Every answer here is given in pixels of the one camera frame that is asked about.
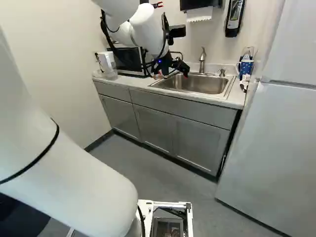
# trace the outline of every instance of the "refrigerator door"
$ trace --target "refrigerator door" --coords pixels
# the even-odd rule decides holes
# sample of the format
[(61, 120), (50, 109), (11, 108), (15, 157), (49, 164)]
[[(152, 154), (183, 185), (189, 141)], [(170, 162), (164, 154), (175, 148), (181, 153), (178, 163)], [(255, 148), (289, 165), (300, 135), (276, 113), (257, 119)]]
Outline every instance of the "refrigerator door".
[(293, 237), (316, 233), (316, 90), (259, 82), (216, 198)]
[(316, 1), (286, 0), (263, 82), (316, 85)]

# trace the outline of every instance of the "faucet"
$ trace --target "faucet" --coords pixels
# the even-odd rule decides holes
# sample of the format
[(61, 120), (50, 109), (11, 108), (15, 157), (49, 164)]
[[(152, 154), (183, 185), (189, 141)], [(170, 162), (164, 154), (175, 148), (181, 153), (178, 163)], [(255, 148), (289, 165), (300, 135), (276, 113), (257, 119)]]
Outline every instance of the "faucet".
[(219, 75), (218, 75), (218, 76), (219, 76), (220, 78), (224, 78), (224, 77), (225, 77), (225, 71), (226, 71), (226, 70), (225, 70), (224, 68), (221, 68), (221, 69), (218, 70), (218, 71), (219, 71)]
[(199, 58), (199, 71), (198, 73), (204, 73), (204, 68), (205, 68), (205, 59), (206, 59), (206, 52), (205, 48), (202, 47), (202, 54), (201, 57)]

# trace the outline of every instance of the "stainless steel sink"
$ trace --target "stainless steel sink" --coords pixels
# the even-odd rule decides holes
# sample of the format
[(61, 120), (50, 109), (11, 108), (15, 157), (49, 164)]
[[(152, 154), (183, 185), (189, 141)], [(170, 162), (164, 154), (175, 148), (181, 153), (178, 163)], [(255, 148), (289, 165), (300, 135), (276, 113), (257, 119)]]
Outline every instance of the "stainless steel sink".
[(161, 79), (151, 84), (151, 87), (208, 94), (215, 97), (225, 97), (230, 90), (235, 77), (217, 77), (212, 74), (189, 73), (188, 78), (183, 74)]

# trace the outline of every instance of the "gray floor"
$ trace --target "gray floor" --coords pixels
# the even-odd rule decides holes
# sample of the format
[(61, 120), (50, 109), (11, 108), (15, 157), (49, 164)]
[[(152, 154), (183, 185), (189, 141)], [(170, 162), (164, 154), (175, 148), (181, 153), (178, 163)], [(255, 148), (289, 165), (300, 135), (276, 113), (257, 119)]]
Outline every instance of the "gray floor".
[[(192, 202), (195, 237), (279, 237), (215, 201), (215, 183), (124, 138), (114, 135), (91, 154), (130, 179), (139, 199)], [(66, 230), (52, 220), (40, 237), (63, 237)]]

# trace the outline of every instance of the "blue cup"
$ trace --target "blue cup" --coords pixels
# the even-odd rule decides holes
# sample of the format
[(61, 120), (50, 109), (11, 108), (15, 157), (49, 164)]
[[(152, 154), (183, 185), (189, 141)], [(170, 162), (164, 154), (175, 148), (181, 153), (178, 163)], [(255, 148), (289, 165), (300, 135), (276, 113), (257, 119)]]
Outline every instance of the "blue cup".
[(251, 75), (253, 63), (254, 61), (249, 59), (242, 59), (242, 61), (238, 63), (240, 65), (240, 70), (238, 72), (239, 80), (242, 80), (242, 75)]

